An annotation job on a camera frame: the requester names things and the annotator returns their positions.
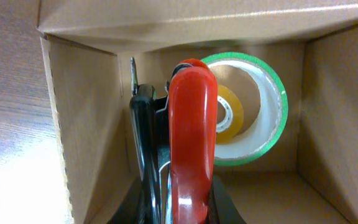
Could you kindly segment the yellow clear tape roll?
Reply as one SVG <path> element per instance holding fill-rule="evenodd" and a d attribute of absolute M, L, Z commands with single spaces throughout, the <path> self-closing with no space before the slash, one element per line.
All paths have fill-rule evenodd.
<path fill-rule="evenodd" d="M 226 144 L 241 130 L 244 109 L 238 97 L 224 85 L 218 85 L 218 104 L 224 108 L 224 118 L 216 125 L 216 144 Z"/>

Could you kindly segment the green tape roll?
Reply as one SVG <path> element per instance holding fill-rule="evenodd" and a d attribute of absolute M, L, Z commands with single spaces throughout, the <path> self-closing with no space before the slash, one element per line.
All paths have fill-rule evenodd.
<path fill-rule="evenodd" d="M 279 140 L 288 118 L 288 97 L 274 69 L 263 60 L 240 52 L 223 52 L 201 60 L 209 68 L 229 65 L 247 72 L 260 95 L 257 118 L 244 133 L 215 147 L 217 166 L 239 166 L 262 157 Z"/>

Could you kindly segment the brown cardboard box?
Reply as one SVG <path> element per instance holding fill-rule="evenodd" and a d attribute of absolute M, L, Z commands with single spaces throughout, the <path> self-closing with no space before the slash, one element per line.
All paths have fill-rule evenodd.
<path fill-rule="evenodd" d="M 217 166 L 247 223 L 358 223 L 358 1 L 40 1 L 37 28 L 72 223 L 107 223 L 140 178 L 129 102 L 140 83 L 165 96 L 176 64 L 255 56 L 280 77 L 288 118 L 262 157 Z M 242 103 L 247 72 L 212 68 Z"/>

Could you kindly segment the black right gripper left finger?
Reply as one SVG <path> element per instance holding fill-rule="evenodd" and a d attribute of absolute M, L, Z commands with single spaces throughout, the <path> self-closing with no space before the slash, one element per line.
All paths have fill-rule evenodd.
<path fill-rule="evenodd" d="M 107 224 L 143 224 L 144 218 L 144 193 L 142 181 L 138 177 Z"/>

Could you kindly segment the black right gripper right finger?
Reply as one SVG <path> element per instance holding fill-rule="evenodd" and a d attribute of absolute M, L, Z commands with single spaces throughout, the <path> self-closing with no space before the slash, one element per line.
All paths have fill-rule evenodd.
<path fill-rule="evenodd" d="M 214 175 L 208 200 L 209 224 L 246 224 L 237 211 L 222 180 Z"/>

